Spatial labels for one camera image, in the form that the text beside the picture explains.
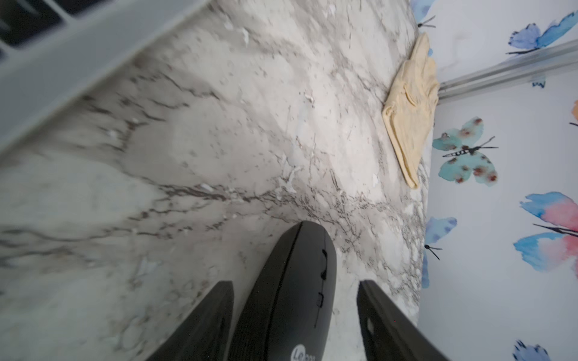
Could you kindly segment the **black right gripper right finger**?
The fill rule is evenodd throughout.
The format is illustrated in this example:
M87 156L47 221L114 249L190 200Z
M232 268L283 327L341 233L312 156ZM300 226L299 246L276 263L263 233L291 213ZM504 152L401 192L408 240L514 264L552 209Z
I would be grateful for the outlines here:
M375 281L360 282L357 307L368 361L448 360Z

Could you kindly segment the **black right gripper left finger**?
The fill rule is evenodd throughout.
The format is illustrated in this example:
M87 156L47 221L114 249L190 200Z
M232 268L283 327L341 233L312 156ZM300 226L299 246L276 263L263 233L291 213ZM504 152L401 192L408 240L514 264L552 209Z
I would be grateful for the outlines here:
M148 360L223 360L233 305L233 282L219 281Z

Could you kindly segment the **black wireless mouse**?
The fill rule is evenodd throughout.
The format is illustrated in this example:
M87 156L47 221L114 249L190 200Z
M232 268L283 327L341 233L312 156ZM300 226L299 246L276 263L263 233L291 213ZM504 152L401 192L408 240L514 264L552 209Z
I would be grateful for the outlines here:
M337 284L328 231L302 221L273 248L240 314L230 360L320 360Z

